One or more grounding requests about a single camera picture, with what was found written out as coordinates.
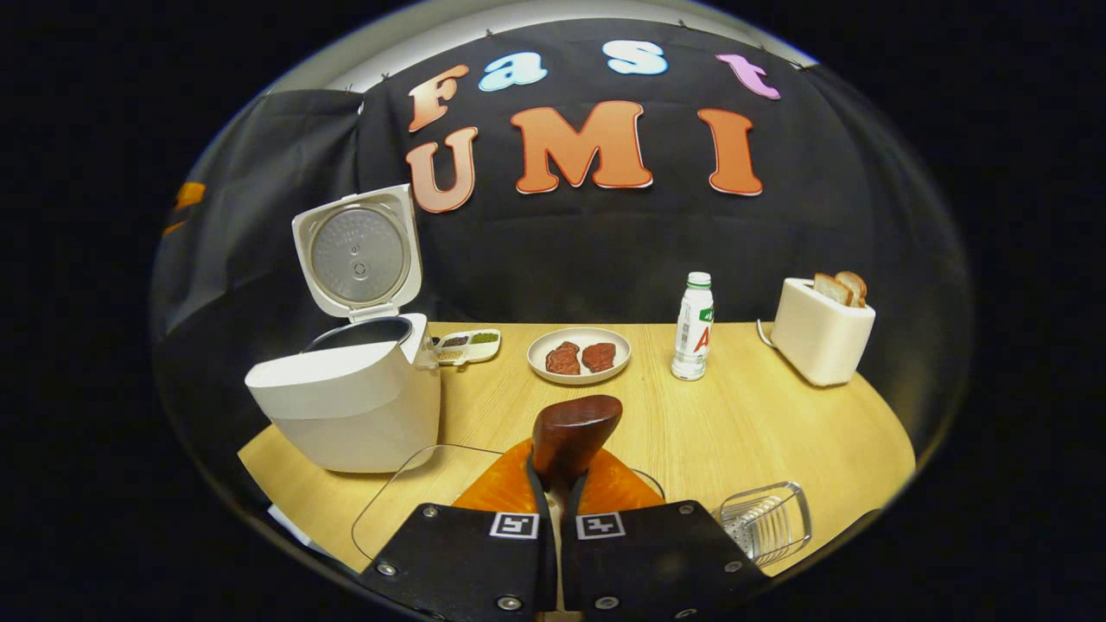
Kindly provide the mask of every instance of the white wall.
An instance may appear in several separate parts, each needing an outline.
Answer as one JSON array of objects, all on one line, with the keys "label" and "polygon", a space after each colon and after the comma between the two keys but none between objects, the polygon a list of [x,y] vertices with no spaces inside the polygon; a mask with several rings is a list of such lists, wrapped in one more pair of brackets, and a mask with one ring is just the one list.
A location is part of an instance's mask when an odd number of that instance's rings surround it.
[{"label": "white wall", "polygon": [[582,18],[632,18],[728,37],[810,66],[817,61],[727,13],[688,0],[427,0],[377,20],[301,63],[269,90],[366,91],[380,74],[408,66],[484,35],[524,25]]}]

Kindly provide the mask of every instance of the blue letter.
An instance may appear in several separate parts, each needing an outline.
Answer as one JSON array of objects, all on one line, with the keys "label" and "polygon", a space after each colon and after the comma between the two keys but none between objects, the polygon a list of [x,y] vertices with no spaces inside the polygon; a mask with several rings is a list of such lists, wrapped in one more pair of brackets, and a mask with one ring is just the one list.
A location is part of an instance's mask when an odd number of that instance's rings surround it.
[{"label": "blue letter", "polygon": [[542,56],[534,52],[519,52],[503,56],[484,68],[488,75],[480,81],[481,91],[499,91],[512,84],[533,84],[549,72],[542,69]]},{"label": "blue letter", "polygon": [[603,53],[615,59],[607,61],[607,66],[618,73],[656,75],[668,69],[668,62],[660,58],[665,51],[648,41],[608,41]]}]

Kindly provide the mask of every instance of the orange letter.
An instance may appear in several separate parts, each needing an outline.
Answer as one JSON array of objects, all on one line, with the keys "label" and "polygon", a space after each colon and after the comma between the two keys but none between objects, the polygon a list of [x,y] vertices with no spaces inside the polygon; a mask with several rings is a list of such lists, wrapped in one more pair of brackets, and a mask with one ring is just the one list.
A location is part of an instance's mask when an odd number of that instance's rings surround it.
[{"label": "orange letter", "polygon": [[434,154],[438,151],[437,143],[419,145],[407,154],[407,164],[411,166],[411,187],[415,200],[422,209],[440,214],[457,209],[472,196],[476,184],[476,167],[472,165],[472,138],[477,136],[476,127],[465,127],[446,136],[446,145],[453,149],[453,170],[457,180],[453,187],[441,191],[434,180]]},{"label": "orange letter", "polygon": [[596,186],[644,188],[653,184],[637,144],[637,117],[643,112],[634,102],[601,102],[578,134],[553,108],[515,113],[511,125],[522,129],[523,174],[514,187],[524,195],[556,188],[557,178],[550,175],[546,154],[573,187],[584,183],[596,153],[599,169],[592,176]]},{"label": "orange letter", "polygon": [[714,108],[699,111],[699,118],[710,126],[714,136],[714,173],[710,186],[720,193],[754,197],[764,185],[753,175],[749,153],[749,131],[753,123],[732,112]]},{"label": "orange letter", "polygon": [[453,79],[468,72],[468,65],[457,65],[411,89],[407,95],[415,100],[415,118],[408,129],[415,132],[441,118],[449,106],[439,104],[438,100],[452,100],[457,94],[457,81]]},{"label": "orange letter", "polygon": [[699,338],[699,344],[695,346],[691,352],[698,352],[703,345],[710,345],[710,326],[702,330],[702,336]]}]

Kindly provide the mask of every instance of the bottle cap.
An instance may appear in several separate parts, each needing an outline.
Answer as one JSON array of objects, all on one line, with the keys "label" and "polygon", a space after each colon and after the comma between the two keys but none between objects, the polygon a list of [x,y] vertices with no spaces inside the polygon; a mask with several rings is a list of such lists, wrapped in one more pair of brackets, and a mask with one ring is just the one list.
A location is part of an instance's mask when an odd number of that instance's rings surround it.
[{"label": "bottle cap", "polygon": [[688,287],[709,288],[710,274],[708,272],[688,272]]}]

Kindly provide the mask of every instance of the steak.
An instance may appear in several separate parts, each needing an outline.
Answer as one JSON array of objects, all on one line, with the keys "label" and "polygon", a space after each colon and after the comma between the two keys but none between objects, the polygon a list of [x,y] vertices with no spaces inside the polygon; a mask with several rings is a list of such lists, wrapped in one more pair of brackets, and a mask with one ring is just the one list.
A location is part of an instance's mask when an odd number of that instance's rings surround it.
[{"label": "steak", "polygon": [[580,361],[576,353],[580,346],[566,341],[545,355],[545,371],[568,376],[580,375]]},{"label": "steak", "polygon": [[596,343],[595,345],[588,345],[584,349],[584,365],[587,366],[592,373],[598,373],[604,370],[609,370],[615,366],[615,344],[613,343]]}]

